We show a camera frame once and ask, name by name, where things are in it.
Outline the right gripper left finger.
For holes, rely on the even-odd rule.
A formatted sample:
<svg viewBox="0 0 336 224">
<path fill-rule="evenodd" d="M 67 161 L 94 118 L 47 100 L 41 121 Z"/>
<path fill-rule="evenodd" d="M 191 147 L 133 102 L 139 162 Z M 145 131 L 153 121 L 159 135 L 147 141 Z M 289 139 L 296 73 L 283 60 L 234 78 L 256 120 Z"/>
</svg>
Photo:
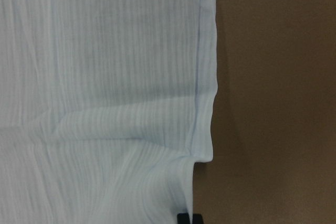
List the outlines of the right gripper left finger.
<svg viewBox="0 0 336 224">
<path fill-rule="evenodd" d="M 188 212 L 177 214 L 177 224 L 191 224 Z"/>
</svg>

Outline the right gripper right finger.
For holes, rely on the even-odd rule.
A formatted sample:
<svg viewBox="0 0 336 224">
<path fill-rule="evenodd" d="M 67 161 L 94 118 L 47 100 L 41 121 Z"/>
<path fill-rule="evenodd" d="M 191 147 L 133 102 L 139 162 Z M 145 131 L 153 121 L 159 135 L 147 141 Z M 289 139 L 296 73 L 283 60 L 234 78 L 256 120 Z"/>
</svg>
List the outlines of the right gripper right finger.
<svg viewBox="0 0 336 224">
<path fill-rule="evenodd" d="M 203 216 L 201 214 L 193 214 L 193 224 L 204 224 Z"/>
</svg>

